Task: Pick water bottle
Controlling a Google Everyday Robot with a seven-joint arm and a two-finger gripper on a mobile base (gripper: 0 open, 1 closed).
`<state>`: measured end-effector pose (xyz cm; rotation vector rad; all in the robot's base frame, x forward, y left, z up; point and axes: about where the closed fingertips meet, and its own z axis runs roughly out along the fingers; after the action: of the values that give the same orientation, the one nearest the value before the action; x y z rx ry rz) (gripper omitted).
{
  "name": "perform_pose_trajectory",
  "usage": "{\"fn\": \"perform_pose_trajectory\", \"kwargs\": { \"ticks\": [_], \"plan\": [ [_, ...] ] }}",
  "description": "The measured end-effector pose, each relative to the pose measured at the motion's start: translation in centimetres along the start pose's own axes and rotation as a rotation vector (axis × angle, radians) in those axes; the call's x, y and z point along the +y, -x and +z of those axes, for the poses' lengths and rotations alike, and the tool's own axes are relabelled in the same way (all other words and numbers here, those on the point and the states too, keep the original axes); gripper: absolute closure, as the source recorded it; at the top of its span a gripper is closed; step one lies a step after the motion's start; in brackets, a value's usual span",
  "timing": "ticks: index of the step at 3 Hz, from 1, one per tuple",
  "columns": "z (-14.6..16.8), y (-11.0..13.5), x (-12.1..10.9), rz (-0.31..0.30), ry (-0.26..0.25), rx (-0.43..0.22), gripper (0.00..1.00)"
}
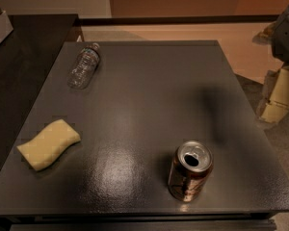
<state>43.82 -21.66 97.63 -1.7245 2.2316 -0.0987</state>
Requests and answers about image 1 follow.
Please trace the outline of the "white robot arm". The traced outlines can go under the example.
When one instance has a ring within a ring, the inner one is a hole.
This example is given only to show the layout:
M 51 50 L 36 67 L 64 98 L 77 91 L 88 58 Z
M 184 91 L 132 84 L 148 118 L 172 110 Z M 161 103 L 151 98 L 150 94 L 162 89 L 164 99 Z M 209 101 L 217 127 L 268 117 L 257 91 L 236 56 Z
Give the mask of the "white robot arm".
M 268 40 L 273 56 L 283 62 L 278 71 L 267 72 L 256 109 L 258 122 L 269 127 L 278 124 L 289 113 L 289 5 L 276 22 L 257 37 Z

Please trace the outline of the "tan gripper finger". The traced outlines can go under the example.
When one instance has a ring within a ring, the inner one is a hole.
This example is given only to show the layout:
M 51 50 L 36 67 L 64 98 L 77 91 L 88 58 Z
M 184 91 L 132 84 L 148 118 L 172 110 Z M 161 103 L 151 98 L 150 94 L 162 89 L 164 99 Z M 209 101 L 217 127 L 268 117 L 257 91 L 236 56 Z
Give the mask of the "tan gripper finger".
M 253 38 L 252 41 L 258 44 L 271 44 L 272 43 L 272 36 L 275 31 L 276 24 L 273 22 L 265 27 L 262 31 L 257 33 Z
M 267 72 L 256 117 L 263 125 L 270 126 L 280 123 L 288 113 L 289 64 L 284 64 L 278 71 Z

